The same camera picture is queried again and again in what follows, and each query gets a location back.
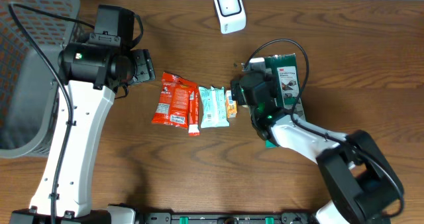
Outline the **small orange box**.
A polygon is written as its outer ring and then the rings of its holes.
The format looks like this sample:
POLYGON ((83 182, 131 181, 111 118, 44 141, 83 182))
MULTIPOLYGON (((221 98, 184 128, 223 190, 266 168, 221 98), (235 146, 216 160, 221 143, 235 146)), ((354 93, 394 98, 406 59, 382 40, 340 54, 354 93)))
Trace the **small orange box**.
POLYGON ((225 92, 227 118, 235 118, 237 116, 237 103, 233 100, 231 90, 225 92))

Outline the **light teal snack pack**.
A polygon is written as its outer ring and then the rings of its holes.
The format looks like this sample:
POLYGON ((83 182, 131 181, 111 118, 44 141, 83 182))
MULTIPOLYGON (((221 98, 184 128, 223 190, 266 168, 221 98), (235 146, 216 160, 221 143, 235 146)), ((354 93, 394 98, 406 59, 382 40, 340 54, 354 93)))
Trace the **light teal snack pack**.
POLYGON ((228 127, 225 88, 199 87, 199 94, 203 105, 201 128, 228 127))

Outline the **red snack bag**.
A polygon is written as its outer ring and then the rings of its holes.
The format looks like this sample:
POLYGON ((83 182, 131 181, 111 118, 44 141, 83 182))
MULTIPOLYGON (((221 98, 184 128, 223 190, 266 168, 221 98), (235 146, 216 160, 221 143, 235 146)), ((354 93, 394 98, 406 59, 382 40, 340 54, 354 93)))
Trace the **red snack bag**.
POLYGON ((188 129, 189 98, 196 87, 195 82, 164 72, 160 99, 152 123, 188 129))

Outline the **green white wipes pack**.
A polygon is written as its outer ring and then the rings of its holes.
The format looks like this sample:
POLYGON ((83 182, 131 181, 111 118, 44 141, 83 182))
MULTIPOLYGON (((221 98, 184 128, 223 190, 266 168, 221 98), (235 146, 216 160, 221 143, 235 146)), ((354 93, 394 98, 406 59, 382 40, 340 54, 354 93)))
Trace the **green white wipes pack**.
POLYGON ((266 72, 271 72, 277 81, 276 105, 291 109, 299 93, 299 78, 295 54, 273 55, 264 57, 266 72))

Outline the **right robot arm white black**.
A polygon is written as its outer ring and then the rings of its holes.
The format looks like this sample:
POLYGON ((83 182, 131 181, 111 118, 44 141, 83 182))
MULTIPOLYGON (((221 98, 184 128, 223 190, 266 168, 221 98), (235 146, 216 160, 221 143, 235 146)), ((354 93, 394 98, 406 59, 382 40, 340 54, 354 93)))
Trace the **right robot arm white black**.
POLYGON ((263 140, 316 163, 331 200, 314 223, 387 223, 405 209, 403 185, 369 133, 334 133, 278 107, 275 79, 247 74, 231 82, 233 99, 247 105, 263 140))

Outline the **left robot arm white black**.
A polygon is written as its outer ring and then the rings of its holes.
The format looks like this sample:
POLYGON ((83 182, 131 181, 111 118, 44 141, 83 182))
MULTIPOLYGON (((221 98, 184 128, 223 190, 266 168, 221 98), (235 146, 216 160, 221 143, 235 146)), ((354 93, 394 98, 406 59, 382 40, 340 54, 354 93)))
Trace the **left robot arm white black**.
POLYGON ((11 223, 143 223, 125 204, 94 210, 93 167, 99 140, 119 86, 154 80, 147 49, 71 43, 59 53, 65 92, 42 180, 30 206, 13 211, 11 223))

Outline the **grey plastic shopping basket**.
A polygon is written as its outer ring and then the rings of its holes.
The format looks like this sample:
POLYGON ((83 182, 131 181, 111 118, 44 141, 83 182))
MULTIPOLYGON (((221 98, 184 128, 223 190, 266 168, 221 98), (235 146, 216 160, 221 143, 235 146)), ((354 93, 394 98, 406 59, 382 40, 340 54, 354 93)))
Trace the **grey plastic shopping basket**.
POLYGON ((74 23, 21 5, 76 18, 80 0, 1 0, 1 157, 48 156, 57 118, 58 85, 21 33, 14 12, 43 53, 58 67, 58 55, 80 32, 74 23))

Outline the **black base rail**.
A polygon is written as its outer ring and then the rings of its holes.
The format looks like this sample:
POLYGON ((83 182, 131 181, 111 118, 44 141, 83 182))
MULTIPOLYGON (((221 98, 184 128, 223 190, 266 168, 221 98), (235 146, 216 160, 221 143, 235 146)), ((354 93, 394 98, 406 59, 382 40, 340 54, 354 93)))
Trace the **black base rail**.
POLYGON ((189 214, 145 213, 144 224, 313 224, 317 223, 308 213, 279 214, 189 214))

